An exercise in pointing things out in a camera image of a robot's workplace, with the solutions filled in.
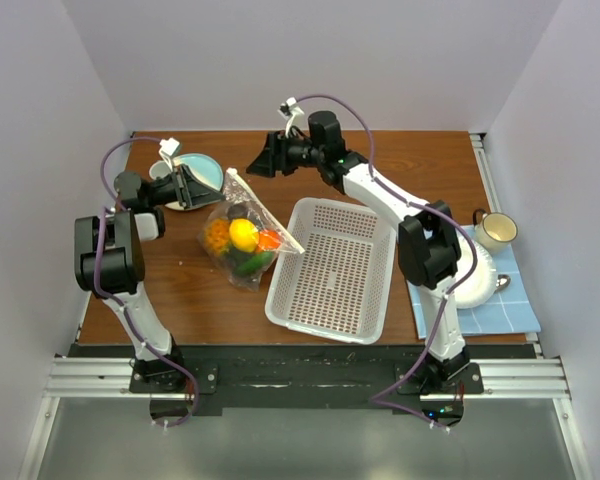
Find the clear zip top bag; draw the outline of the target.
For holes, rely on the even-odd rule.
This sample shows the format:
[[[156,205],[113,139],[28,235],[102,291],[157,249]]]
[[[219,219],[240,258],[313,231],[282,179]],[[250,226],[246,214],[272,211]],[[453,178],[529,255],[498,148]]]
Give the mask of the clear zip top bag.
[[[256,291],[280,255],[302,255],[305,249],[236,169],[225,171],[222,194],[224,200],[205,221],[198,241],[230,284]]]

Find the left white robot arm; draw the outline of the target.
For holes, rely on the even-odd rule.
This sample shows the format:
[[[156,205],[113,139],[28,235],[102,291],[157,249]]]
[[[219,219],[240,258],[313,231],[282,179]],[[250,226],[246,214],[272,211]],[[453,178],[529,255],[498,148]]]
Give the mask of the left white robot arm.
[[[74,223],[74,272],[79,287],[105,303],[134,348],[133,377],[164,392],[191,380],[172,334],[162,325],[146,288],[142,244],[164,236],[163,206],[193,210],[220,202],[223,181],[209,181],[180,164],[155,180],[125,171],[114,180],[122,207]]]

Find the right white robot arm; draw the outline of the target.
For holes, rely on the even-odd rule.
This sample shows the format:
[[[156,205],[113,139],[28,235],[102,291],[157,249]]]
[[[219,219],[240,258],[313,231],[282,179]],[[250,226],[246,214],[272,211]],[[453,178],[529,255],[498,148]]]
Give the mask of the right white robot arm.
[[[449,392],[470,362],[454,298],[462,228],[446,203],[427,203],[407,193],[370,159],[349,149],[333,112],[310,114],[307,133],[295,124],[302,114],[298,108],[283,108],[284,129],[268,133],[248,173],[273,178],[314,168],[327,185],[370,208],[395,231],[400,271],[419,288],[428,323],[424,350],[407,374],[419,376],[436,392]]]

